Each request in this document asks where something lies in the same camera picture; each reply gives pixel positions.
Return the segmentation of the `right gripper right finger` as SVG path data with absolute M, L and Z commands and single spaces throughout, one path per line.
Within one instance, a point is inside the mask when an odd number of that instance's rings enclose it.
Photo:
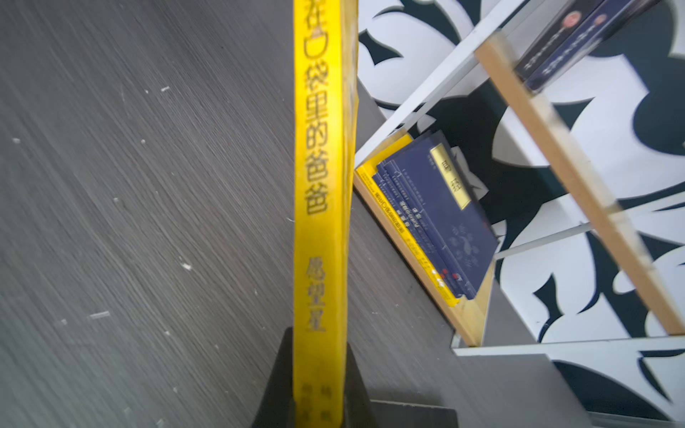
M 350 344 L 347 344 L 344 385 L 344 428 L 377 427 L 371 400 L 367 393 Z

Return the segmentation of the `purple Guiguzi portrait book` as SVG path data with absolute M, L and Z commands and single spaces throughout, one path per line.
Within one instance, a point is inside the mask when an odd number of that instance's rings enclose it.
M 655 1 L 603 1 L 530 78 L 522 81 L 524 86 L 533 93 L 540 92 L 602 41 L 654 5 Z

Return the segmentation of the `navy book with figures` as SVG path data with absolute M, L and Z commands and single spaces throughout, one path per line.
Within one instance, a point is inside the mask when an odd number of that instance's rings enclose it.
M 380 184 L 381 190 L 394 208 L 395 212 L 400 217 L 408 231 L 415 238 L 415 241 L 423 250 L 426 258 L 432 263 L 433 268 L 441 279 L 442 283 L 447 286 L 455 299 L 463 298 L 463 290 L 451 276 L 451 272 L 447 269 L 440 252 L 435 248 L 432 241 L 428 237 L 424 228 L 419 224 L 417 215 L 412 211 L 408 205 L 406 198 L 401 194 L 399 187 L 394 184 L 390 174 L 384 167 L 377 167 L 375 178 Z
M 394 196 L 394 186 L 392 183 L 384 180 L 378 173 L 374 174 L 372 178 L 394 210 L 394 217 L 401 221 L 403 227 L 407 230 L 408 234 L 411 235 L 412 244 L 409 244 L 408 239 L 406 239 L 407 246 L 410 247 L 412 253 L 419 260 L 422 269 L 431 277 L 431 281 L 440 296 L 442 296 L 442 299 L 444 299 L 450 308 L 456 307 L 460 303 L 460 299 L 454 296 L 451 288 L 449 288 L 449 285 L 444 281 L 444 277 L 435 269 L 433 260 L 424 248 L 426 243 L 422 238 L 422 229 L 416 228 L 405 210 L 403 210 L 401 206 L 402 199 Z

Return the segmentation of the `yellow cartoon cover book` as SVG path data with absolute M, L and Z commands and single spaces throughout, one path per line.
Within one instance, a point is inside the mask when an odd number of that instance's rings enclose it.
M 355 1 L 294 3 L 293 396 L 299 427 L 344 422 L 358 10 Z

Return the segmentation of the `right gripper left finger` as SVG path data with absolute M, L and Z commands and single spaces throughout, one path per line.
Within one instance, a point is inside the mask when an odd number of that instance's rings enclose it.
M 285 330 L 252 428 L 295 426 L 293 329 Z

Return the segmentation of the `navy Yijing book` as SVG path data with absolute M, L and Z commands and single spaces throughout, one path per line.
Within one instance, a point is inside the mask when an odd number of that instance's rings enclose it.
M 498 240 L 444 133 L 425 133 L 376 167 L 399 187 L 463 298 L 476 298 Z

